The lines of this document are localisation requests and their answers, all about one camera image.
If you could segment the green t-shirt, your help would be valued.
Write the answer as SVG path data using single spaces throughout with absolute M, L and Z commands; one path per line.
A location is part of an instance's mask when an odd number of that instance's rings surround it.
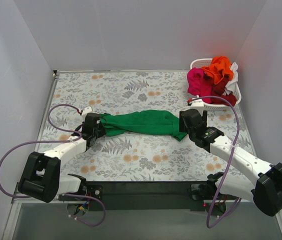
M 100 121 L 108 137 L 131 132 L 171 136 L 180 142 L 187 136 L 187 133 L 179 131 L 179 118 L 166 110 L 143 110 L 119 115 L 103 113 L 100 115 Z

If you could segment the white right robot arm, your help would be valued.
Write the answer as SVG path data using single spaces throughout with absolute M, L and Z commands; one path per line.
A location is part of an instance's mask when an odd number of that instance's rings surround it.
M 227 161 L 246 179 L 236 180 L 225 172 L 210 174 L 196 193 L 218 199 L 231 195 L 253 202 L 267 216 L 275 216 L 282 209 L 282 163 L 273 165 L 250 154 L 219 129 L 207 125 L 207 111 L 180 111 L 179 130 L 199 148 Z

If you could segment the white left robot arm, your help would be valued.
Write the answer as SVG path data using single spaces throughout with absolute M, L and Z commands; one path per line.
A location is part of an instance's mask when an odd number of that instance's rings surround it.
M 73 134 L 69 142 L 62 143 L 43 153 L 32 152 L 21 175 L 18 191 L 21 194 L 51 202 L 56 196 L 71 194 L 76 200 L 87 196 L 84 177 L 76 174 L 61 176 L 61 167 L 71 159 L 86 152 L 95 141 L 106 134 L 101 115 L 87 113 L 82 123 L 81 138 Z

